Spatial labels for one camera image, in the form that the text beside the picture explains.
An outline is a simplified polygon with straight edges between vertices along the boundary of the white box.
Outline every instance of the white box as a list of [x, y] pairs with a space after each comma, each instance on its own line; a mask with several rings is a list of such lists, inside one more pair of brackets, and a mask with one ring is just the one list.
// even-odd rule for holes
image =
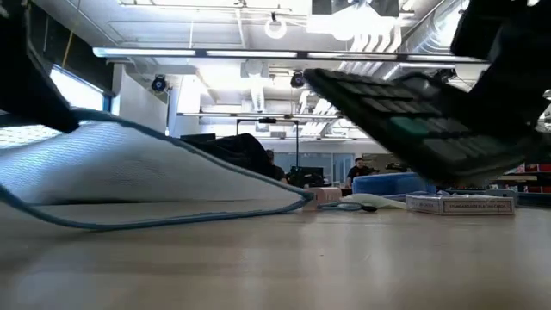
[[512, 197], [407, 195], [408, 210], [440, 215], [514, 215]]

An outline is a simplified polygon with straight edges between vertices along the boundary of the ceiling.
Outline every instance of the ceiling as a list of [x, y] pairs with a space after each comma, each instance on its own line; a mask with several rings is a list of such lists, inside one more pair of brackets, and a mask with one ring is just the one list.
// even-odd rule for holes
[[[233, 6], [239, 0], [34, 0], [48, 14], [93, 47], [167, 47], [167, 48], [245, 48], [268, 50], [349, 51], [353, 40], [343, 40], [339, 31], [361, 28], [377, 31], [378, 22], [362, 24], [362, 21], [341, 18], [340, 22], [320, 22], [321, 31], [307, 28], [311, 17], [310, 0], [246, 0], [249, 8], [277, 8], [276, 18], [287, 23], [287, 32], [280, 39], [267, 35], [265, 24], [271, 20], [270, 9], [265, 11], [235, 9], [155, 9], [133, 7], [135, 4], [162, 5], [210, 5]], [[420, 21], [439, 0], [403, 1], [412, 7], [414, 14], [399, 18], [395, 23], [406, 34], [410, 27]], [[143, 85], [154, 74], [178, 66], [193, 65], [205, 78], [208, 87], [216, 94], [215, 104], [239, 104], [251, 99], [246, 87], [236, 87], [243, 60], [236, 59], [177, 59], [134, 58], [127, 67]], [[293, 70], [309, 67], [337, 69], [341, 62], [276, 60], [265, 63], [273, 84], [263, 87], [267, 105], [275, 109], [291, 109], [298, 104], [302, 90], [292, 89], [290, 81]], [[167, 74], [169, 83], [179, 87], [182, 75]], [[309, 97], [315, 105], [318, 98]]]

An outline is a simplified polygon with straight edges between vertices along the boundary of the security camera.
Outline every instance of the security camera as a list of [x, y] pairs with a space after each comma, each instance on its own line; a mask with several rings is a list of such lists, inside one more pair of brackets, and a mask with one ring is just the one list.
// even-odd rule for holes
[[293, 88], [300, 88], [304, 86], [304, 76], [302, 75], [302, 71], [295, 71], [293, 73], [293, 77], [291, 77], [291, 87]]
[[155, 76], [155, 79], [152, 83], [152, 90], [156, 92], [163, 92], [164, 90], [166, 90], [166, 79], [164, 75], [158, 74]]

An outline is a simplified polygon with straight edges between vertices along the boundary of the table surface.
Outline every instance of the table surface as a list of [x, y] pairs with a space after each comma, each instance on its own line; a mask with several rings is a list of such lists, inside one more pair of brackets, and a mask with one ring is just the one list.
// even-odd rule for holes
[[0, 205], [0, 309], [545, 309], [551, 211], [283, 214], [123, 232]]

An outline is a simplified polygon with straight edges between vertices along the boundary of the person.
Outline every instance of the person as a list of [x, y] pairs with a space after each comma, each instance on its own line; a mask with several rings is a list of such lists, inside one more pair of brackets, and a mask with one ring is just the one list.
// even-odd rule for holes
[[355, 162], [356, 165], [350, 168], [350, 170], [348, 171], [348, 176], [346, 177], [347, 189], [352, 188], [352, 181], [354, 181], [355, 177], [368, 176], [375, 171], [374, 169], [369, 168], [365, 165], [365, 163], [363, 162], [363, 158], [356, 158]]
[[271, 166], [274, 169], [273, 178], [283, 183], [287, 183], [287, 178], [285, 177], [285, 171], [283, 171], [281, 167], [274, 164], [274, 151], [268, 150], [266, 151], [266, 155], [268, 155], [269, 164], [271, 164]]

